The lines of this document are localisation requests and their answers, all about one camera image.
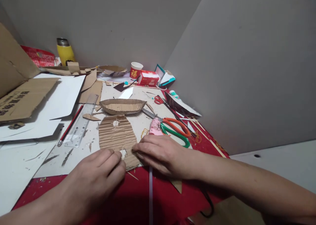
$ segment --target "red pencil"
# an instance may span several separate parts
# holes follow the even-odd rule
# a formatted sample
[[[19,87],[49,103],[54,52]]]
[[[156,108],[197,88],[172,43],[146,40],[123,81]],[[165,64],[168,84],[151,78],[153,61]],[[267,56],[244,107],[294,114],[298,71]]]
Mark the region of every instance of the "red pencil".
[[[77,111],[77,113],[75,114],[75,117],[72,119],[72,121],[70,122],[68,128],[66,129],[65,133],[62,135],[62,137],[60,138],[60,140],[57,143],[57,147],[60,147],[63,144],[64,139],[66,138],[66,135],[68,134],[69,129],[72,127],[73,123],[75,122],[75,120],[77,119],[79,113],[81,112],[83,108],[83,105],[81,105],[81,107],[79,108],[79,110]]]

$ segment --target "yellow thermos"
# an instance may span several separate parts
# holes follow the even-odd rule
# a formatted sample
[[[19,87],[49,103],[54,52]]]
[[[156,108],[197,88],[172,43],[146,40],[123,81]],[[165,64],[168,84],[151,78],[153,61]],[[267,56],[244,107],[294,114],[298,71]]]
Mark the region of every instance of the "yellow thermos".
[[[69,42],[67,39],[57,38],[57,51],[58,51],[59,58],[63,66],[66,66],[67,62],[70,62],[70,61],[76,62],[72,48],[69,45]]]

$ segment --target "small box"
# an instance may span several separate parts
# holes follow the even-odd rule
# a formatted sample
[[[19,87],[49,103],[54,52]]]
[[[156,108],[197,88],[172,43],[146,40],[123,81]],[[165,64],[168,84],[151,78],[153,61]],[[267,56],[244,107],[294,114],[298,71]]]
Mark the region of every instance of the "small box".
[[[159,81],[159,75],[154,71],[142,70],[138,83],[140,85],[156,86]]]

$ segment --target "clear plastic ruler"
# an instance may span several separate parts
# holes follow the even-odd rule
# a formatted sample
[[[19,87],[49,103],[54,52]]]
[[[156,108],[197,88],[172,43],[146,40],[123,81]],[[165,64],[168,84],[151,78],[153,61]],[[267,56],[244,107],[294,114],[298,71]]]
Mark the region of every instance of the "clear plastic ruler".
[[[97,94],[90,94],[89,98],[87,100],[87,103],[83,106],[81,112],[78,115],[78,118],[75,122],[75,124],[72,126],[71,130],[69,131],[65,141],[63,143],[66,147],[73,147],[78,148],[81,140],[83,138],[83,135],[87,129],[87,126],[89,124],[88,119],[83,118],[82,116],[84,114],[92,114],[93,110],[95,108],[95,103],[98,99],[99,95]]]

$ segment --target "red paper cup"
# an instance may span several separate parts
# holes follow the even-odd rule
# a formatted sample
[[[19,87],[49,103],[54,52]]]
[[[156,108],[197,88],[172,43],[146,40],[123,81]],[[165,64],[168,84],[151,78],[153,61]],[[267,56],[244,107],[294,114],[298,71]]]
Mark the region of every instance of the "red paper cup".
[[[131,77],[132,80],[137,79],[140,74],[141,70],[144,66],[142,64],[139,64],[137,62],[132,62],[131,63],[131,72],[129,73],[129,77]]]

